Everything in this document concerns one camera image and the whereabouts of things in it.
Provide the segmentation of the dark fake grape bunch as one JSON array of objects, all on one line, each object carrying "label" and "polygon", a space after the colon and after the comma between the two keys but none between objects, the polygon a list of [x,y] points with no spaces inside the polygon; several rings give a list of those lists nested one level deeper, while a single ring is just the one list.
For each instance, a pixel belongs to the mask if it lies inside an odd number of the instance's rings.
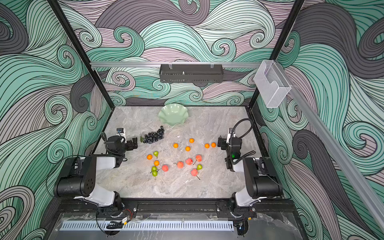
[{"label": "dark fake grape bunch", "polygon": [[151,131],[148,133],[142,133],[140,136],[140,142],[144,144],[153,144],[160,140],[163,140],[165,137],[165,128],[160,126],[156,131]]}]

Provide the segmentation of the light green wavy fruit bowl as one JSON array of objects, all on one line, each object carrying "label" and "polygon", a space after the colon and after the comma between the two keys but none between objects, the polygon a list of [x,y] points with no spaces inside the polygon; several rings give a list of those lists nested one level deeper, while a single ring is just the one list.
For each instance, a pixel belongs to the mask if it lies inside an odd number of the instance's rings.
[{"label": "light green wavy fruit bowl", "polygon": [[158,117],[161,123],[173,127],[183,124],[189,117],[189,112],[183,105],[169,104],[161,108]]}]

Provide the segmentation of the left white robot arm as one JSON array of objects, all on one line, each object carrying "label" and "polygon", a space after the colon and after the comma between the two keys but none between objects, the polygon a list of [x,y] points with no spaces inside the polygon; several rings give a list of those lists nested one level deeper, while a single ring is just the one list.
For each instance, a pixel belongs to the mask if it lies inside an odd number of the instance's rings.
[{"label": "left white robot arm", "polygon": [[64,165],[53,187],[54,197],[80,199],[99,208],[113,207],[123,210],[120,194],[97,184],[96,173],[119,168],[127,160],[126,152],[138,148],[138,139],[126,139],[122,133],[107,137],[101,133],[106,153],[64,158]]}]

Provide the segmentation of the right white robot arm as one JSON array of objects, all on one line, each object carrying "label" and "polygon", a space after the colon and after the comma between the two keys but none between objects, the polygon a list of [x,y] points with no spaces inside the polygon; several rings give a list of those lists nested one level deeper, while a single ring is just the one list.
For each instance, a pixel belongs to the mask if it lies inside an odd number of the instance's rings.
[{"label": "right white robot arm", "polygon": [[242,173],[245,177],[245,187],[232,194],[230,208],[251,207],[256,202],[278,198],[283,188],[277,178],[270,174],[265,159],[255,158],[255,151],[241,155],[242,139],[228,137],[218,138],[218,147],[226,152],[225,163],[228,170]]}]

